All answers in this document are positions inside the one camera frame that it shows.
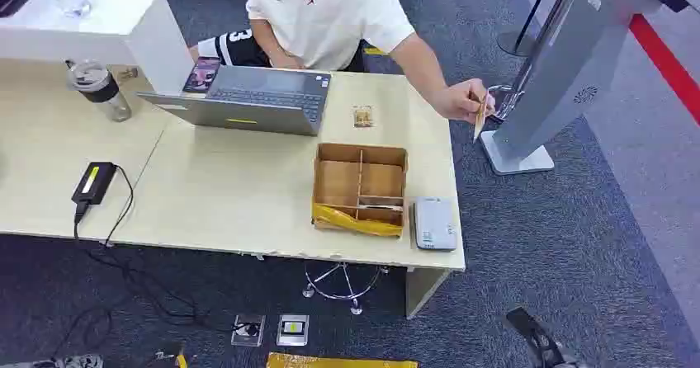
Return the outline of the person's left hand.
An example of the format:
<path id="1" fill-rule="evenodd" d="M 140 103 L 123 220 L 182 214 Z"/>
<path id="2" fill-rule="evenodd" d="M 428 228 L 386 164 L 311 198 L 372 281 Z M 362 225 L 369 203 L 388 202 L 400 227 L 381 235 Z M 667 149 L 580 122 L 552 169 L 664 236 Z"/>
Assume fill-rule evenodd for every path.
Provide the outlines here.
<path id="1" fill-rule="evenodd" d="M 495 113 L 495 99 L 478 78 L 442 89 L 431 101 L 438 114 L 449 120 L 475 124 L 479 115 Z"/>

